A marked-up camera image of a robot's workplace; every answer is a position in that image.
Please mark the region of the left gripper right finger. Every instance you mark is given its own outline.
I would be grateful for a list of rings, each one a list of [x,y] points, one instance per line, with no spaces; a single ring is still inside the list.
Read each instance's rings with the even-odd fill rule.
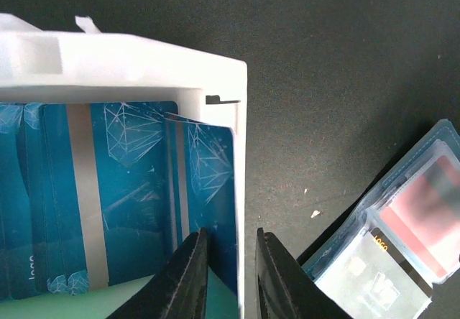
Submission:
[[[258,318],[349,317],[316,287],[276,235],[262,228],[257,229],[255,270]]]

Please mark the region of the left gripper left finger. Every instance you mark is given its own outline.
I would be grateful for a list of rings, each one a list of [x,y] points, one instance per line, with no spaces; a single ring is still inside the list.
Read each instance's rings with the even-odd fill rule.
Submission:
[[[208,232],[188,235],[169,262],[110,318],[204,318],[208,289]]]

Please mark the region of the blue card holder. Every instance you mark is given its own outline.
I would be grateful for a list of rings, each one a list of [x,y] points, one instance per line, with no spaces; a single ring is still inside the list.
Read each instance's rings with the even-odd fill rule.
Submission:
[[[440,120],[299,263],[352,318],[417,318],[459,269],[459,133]]]

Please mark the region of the white bin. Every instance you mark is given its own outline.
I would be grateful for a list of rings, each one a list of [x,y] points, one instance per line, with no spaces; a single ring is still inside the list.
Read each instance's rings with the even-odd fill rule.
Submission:
[[[178,109],[167,114],[230,128],[239,247],[238,318],[242,318],[247,65],[157,40],[103,33],[88,17],[77,17],[75,22],[78,32],[54,32],[11,14],[1,15],[1,104],[172,101]],[[166,132],[164,140],[166,201],[175,243],[167,264],[189,234],[183,236],[177,222]]]

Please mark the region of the green bin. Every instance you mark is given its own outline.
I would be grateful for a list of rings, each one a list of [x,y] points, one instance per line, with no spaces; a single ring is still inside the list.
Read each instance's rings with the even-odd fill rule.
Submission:
[[[150,276],[83,295],[40,295],[1,303],[2,318],[106,318],[146,285]],[[207,318],[238,318],[236,295],[208,271]]]

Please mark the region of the blue card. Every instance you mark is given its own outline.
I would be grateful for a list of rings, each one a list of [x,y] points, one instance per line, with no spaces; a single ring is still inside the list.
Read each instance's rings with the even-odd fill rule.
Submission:
[[[234,136],[228,127],[167,114],[169,170],[183,236],[208,232],[206,318],[238,318]]]

